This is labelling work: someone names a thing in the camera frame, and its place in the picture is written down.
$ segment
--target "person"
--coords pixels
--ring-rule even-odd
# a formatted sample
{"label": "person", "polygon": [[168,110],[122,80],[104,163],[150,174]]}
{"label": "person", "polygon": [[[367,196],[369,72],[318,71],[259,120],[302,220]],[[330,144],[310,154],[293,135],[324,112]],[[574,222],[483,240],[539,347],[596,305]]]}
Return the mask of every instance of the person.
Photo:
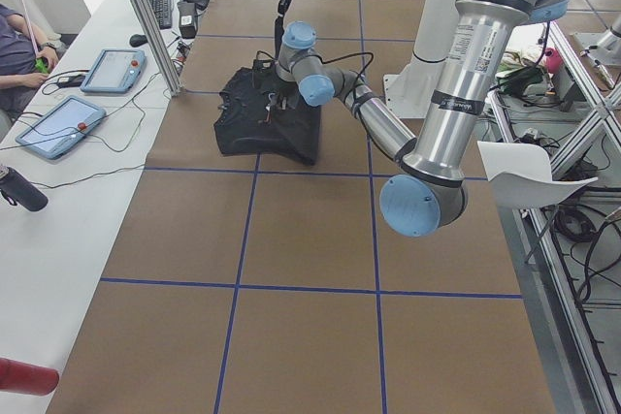
{"label": "person", "polygon": [[42,57],[51,71],[58,55],[48,36],[32,24],[40,50],[35,53],[25,18],[0,4],[0,109],[15,121],[48,78],[35,69],[35,59]]}

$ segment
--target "blue tablet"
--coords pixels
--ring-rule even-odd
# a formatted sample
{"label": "blue tablet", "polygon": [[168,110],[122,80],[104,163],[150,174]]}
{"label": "blue tablet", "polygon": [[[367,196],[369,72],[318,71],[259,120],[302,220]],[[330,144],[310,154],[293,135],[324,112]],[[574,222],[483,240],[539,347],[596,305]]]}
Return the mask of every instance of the blue tablet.
{"label": "blue tablet", "polygon": [[57,159],[71,150],[106,116],[102,108],[69,96],[16,137],[26,149]]}
{"label": "blue tablet", "polygon": [[80,86],[86,93],[123,94],[134,85],[145,65],[141,50],[105,48]]}

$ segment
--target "black cylinder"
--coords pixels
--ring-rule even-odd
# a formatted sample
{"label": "black cylinder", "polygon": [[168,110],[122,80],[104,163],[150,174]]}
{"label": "black cylinder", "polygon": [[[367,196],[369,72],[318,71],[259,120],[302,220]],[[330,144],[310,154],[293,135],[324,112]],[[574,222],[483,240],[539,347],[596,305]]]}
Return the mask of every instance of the black cylinder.
{"label": "black cylinder", "polygon": [[11,167],[0,166],[0,192],[11,204],[21,204],[31,212],[48,204],[48,197]]}

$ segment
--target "computer mouse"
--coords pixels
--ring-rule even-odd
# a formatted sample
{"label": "computer mouse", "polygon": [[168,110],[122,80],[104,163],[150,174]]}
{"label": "computer mouse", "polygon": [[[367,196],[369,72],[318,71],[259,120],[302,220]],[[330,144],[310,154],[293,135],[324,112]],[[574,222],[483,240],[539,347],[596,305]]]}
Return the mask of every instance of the computer mouse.
{"label": "computer mouse", "polygon": [[147,43],[147,36],[145,36],[144,34],[134,34],[131,38],[129,38],[129,45],[132,48],[137,48],[138,46],[141,46],[142,44],[146,44]]}

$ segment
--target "white desk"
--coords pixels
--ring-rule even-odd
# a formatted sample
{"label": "white desk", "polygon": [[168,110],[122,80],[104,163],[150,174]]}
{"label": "white desk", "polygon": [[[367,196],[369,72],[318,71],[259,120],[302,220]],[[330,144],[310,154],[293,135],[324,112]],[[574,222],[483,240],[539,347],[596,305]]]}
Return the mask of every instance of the white desk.
{"label": "white desk", "polygon": [[[175,39],[175,29],[162,31],[166,44]],[[53,72],[87,69],[102,48],[130,48],[129,37],[136,33],[142,33],[142,28],[129,0],[106,0]],[[158,71],[149,47],[141,49],[147,65],[127,95],[85,98],[108,113],[123,106]],[[51,96],[39,92],[28,110],[43,113],[70,94],[82,95],[77,88]],[[122,153],[88,138],[58,161],[17,148],[0,151],[0,162],[30,181],[49,185],[141,165],[168,106],[167,96],[164,80],[158,76],[137,98],[147,116],[136,139]],[[129,105],[104,120],[93,134],[113,147],[124,147],[141,115]],[[24,128],[17,123],[0,147],[15,145],[16,135]],[[45,190],[49,204],[40,212],[0,203],[0,357],[62,371],[141,172]],[[43,413],[50,399],[51,395],[40,398],[0,392],[0,412]]]}

